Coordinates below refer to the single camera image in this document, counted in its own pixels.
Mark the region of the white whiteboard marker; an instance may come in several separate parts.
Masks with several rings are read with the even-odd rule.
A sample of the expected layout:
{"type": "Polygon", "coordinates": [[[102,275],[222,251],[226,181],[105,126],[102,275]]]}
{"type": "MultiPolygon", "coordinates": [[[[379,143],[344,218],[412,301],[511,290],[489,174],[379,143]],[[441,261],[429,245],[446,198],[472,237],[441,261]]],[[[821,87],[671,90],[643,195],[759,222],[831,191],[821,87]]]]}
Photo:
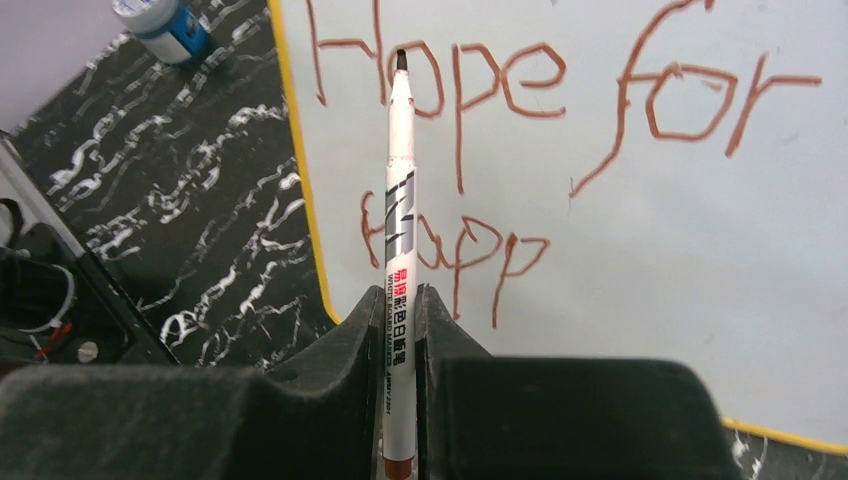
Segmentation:
{"type": "Polygon", "coordinates": [[[415,107],[407,52],[397,52],[388,109],[384,218],[385,372],[382,458],[389,479],[408,479],[417,451],[415,107]]]}

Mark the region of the yellow framed whiteboard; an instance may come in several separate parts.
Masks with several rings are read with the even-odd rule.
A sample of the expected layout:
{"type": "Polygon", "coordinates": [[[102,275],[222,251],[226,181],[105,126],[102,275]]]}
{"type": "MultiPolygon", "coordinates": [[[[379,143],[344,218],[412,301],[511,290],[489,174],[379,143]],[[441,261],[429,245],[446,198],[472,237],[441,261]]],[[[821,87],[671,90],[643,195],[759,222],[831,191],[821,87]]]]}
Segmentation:
{"type": "Polygon", "coordinates": [[[274,1],[324,310],[380,284],[398,51],[418,279],[489,351],[681,362],[847,450],[843,1],[274,1]]]}

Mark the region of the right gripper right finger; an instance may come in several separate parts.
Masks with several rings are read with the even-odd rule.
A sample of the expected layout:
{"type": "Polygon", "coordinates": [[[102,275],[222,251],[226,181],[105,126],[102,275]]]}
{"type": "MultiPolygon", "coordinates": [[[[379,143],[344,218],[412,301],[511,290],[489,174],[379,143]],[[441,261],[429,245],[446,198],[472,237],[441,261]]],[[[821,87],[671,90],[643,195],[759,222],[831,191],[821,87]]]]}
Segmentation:
{"type": "Polygon", "coordinates": [[[421,286],[423,479],[736,479],[707,389],[656,359],[494,356],[421,286]]]}

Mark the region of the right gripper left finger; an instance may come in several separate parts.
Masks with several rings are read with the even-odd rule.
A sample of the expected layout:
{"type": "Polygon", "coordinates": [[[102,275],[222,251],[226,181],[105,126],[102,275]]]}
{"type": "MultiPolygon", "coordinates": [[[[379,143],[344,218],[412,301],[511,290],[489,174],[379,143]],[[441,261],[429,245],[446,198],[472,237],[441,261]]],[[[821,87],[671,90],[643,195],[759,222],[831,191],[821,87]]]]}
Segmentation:
{"type": "Polygon", "coordinates": [[[5,479],[370,479],[384,293],[282,365],[27,367],[1,384],[5,479]]]}

